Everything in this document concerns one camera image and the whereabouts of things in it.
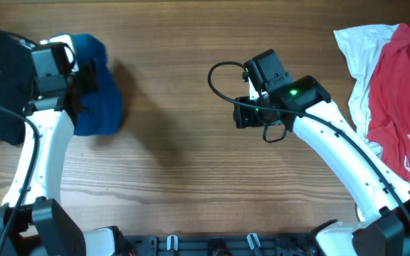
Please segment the blue polo shirt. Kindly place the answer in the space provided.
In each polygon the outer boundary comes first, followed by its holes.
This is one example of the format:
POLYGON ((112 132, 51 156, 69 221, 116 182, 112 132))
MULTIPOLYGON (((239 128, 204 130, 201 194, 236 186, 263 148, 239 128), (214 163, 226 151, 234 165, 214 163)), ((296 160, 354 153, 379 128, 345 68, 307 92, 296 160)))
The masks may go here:
POLYGON ((104 44, 87 33, 57 35, 50 38, 50 41, 69 44, 79 65, 91 61, 95 64, 98 91, 81 97, 85 110, 78 115, 74 135, 85 137, 117 133, 122 122, 123 99, 107 66, 104 44))

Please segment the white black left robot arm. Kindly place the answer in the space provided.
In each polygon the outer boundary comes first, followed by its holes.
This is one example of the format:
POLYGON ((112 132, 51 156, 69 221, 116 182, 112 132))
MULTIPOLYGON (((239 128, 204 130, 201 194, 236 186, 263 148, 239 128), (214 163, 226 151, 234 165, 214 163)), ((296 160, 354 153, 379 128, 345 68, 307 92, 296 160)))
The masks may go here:
POLYGON ((0 207, 0 255, 119 255, 125 239, 115 227, 84 233, 59 202, 65 153, 75 136, 112 135, 122 121, 122 96, 104 45, 87 35, 40 46, 31 56, 38 98, 22 118, 25 136, 16 176, 0 207))

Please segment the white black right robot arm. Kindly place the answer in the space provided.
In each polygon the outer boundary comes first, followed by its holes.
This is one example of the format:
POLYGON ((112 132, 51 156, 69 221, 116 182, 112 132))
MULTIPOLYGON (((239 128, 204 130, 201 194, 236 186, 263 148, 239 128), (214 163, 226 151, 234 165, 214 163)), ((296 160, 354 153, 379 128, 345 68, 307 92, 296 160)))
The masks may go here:
POLYGON ((320 228, 326 255, 410 255, 410 185, 392 172, 345 121, 326 89, 311 76, 291 78, 274 50, 242 64, 249 94, 236 99, 237 127, 282 125, 313 148, 353 197, 356 223, 320 228))

